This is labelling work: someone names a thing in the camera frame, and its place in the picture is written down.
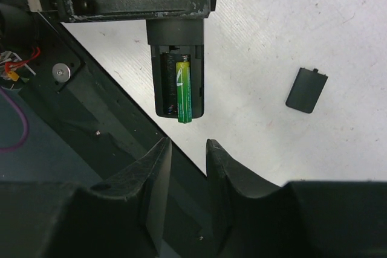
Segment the green yellow battery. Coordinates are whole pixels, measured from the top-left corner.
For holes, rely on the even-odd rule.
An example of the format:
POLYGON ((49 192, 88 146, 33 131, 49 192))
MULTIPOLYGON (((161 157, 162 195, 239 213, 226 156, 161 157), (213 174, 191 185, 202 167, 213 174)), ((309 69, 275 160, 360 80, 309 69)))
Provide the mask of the green yellow battery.
POLYGON ((192 94, 188 60, 176 63, 176 75, 178 122, 190 123, 192 121, 192 94))

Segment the plain black remote control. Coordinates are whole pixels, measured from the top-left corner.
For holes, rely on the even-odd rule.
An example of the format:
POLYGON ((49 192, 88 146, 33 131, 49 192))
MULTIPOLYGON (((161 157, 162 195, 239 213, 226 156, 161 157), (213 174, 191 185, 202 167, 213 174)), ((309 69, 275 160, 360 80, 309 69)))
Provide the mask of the plain black remote control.
POLYGON ((189 123, 204 114, 204 20, 146 21, 155 111, 189 123))

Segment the black battery cover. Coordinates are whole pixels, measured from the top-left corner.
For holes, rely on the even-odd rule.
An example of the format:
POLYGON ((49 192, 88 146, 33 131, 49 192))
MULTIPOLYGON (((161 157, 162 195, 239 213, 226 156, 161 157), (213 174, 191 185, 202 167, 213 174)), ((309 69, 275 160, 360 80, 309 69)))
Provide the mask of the black battery cover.
POLYGON ((327 80, 328 76, 316 68, 299 68, 285 105, 306 114, 312 113, 327 80))

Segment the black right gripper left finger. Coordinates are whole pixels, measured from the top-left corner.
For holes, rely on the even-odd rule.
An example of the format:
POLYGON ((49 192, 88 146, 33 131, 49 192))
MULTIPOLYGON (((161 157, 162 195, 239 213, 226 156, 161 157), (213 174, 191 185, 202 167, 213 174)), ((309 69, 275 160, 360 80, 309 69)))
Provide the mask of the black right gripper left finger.
POLYGON ((158 257, 172 145, 92 186, 1 183, 2 257, 158 257))

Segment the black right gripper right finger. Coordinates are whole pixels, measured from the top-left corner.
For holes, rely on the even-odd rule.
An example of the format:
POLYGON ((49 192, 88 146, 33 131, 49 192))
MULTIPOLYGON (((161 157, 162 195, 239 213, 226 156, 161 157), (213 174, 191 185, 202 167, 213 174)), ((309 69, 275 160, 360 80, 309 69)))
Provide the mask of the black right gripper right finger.
POLYGON ((216 257, 385 257, 386 183, 280 187, 206 143, 216 257))

